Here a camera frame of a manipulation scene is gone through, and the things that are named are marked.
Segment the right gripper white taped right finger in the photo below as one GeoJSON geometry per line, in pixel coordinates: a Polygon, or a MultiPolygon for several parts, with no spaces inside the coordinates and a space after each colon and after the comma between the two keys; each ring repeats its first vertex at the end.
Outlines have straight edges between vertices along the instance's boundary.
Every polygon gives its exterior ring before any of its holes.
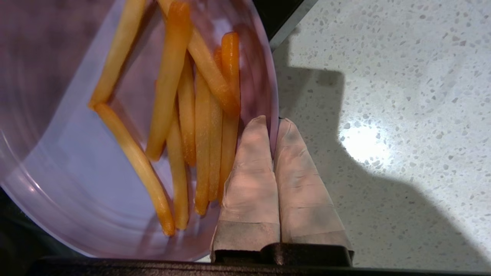
{"type": "Polygon", "coordinates": [[[354,250],[296,124],[282,119],[275,150],[281,243],[275,262],[350,266],[354,250]]]}

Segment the right gripper white taped left finger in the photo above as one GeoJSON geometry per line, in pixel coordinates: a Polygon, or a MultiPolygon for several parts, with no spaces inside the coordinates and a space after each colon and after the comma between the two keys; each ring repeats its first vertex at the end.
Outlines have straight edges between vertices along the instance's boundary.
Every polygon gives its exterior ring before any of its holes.
{"type": "Polygon", "coordinates": [[[278,188],[264,115],[244,128],[232,171],[226,180],[210,259],[223,250],[259,252],[280,242],[278,188]]]}

